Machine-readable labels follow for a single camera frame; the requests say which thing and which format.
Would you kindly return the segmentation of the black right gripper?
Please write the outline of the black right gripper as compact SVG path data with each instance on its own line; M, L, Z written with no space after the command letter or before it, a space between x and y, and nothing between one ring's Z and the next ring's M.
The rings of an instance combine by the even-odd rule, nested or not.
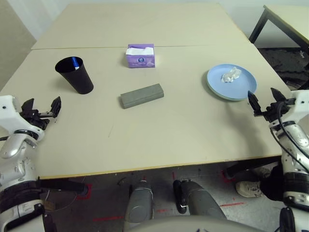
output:
M291 106L295 105L296 99L286 99L286 97L277 89L271 87L271 92L275 102L271 103L266 108L266 111L261 111L261 106L258 103L257 97L248 91L249 104L253 109L254 116L264 116L265 120L272 123L279 119L279 116L284 115L290 111Z

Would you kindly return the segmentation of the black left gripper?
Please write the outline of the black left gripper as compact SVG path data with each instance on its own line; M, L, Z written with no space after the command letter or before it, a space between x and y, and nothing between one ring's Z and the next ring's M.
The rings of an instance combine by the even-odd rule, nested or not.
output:
M20 115L29 124L36 126L43 131L47 128L51 117L56 118L61 110L61 98L58 96L51 104L50 112L39 113L38 110L33 110L34 99L29 99L21 106L22 112Z

